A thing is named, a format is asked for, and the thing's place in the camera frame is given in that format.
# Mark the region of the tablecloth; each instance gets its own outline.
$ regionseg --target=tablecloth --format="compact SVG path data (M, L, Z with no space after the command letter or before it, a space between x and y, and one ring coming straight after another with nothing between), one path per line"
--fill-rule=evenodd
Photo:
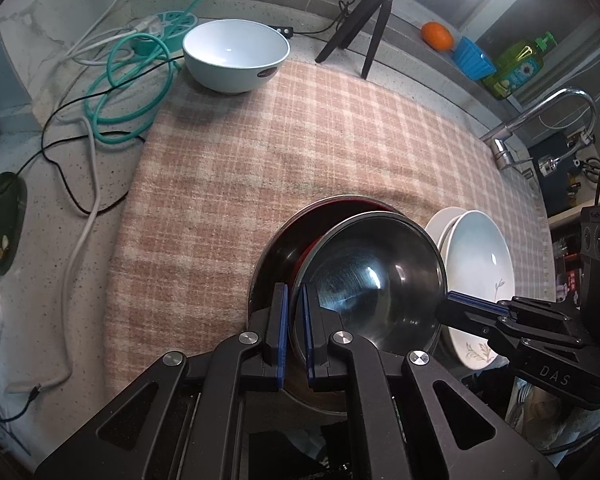
M244 325L254 264L295 212L362 194L420 225L479 209L509 245L516 293L554 300L544 204L457 124L335 70L287 61L262 88L226 96L183 71L126 199L104 321L110 396L170 349L209 351Z

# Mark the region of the chrome faucet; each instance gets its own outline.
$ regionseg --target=chrome faucet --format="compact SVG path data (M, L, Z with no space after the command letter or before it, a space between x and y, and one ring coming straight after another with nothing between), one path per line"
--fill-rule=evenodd
M493 158L499 170L504 170L505 168L510 168L511 166L515 166L523 162L529 162L531 160L514 160L513 155L511 155L509 148L505 144L505 140L509 139L509 137L513 135L513 132L520 126L529 122L531 119L547 110L547 108L553 106L558 101L561 101L568 96L579 96L587 102L591 110L589 124L580 134L580 139L578 142L576 142L576 144L568 152L558 157L545 155L544 157L540 158L538 160L538 169L540 170L540 173L542 176L547 176L553 173L560 162L569 158L570 156L573 156L575 152L591 143L593 140L593 129L596 127L596 122L598 121L596 102L593 100L593 97L587 94L584 90L576 88L575 86L567 86L545 97L537 105L522 112L518 117L510 120L508 123L502 123L480 137L480 140L482 140L491 148Z

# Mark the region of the green pump bottle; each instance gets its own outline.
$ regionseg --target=green pump bottle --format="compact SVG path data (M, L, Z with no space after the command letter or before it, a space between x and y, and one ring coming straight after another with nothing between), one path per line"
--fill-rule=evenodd
M557 44L547 32L535 42L522 40L511 45L494 62L496 73L483 78L482 82L497 99L505 99L535 76L544 66L543 52L549 43Z

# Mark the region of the bolt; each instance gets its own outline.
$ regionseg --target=bolt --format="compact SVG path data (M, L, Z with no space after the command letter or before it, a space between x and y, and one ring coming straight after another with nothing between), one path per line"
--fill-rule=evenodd
M258 334L255 332L242 332L238 337L238 340L243 345L252 345L258 342Z
M414 350L409 354L409 361L418 366L425 365L429 362L429 354L422 350Z
M162 356L162 362L167 366L178 366L184 360L180 352L167 352Z
M337 332L334 332L332 337L336 343L340 343L342 345L349 344L353 341L353 336L344 330L338 330Z

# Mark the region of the orange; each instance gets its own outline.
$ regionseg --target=orange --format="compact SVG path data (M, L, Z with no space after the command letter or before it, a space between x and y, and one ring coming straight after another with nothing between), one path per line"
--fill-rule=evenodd
M454 37L444 25L437 22L425 23L420 29L422 39L437 51L451 50L454 47Z

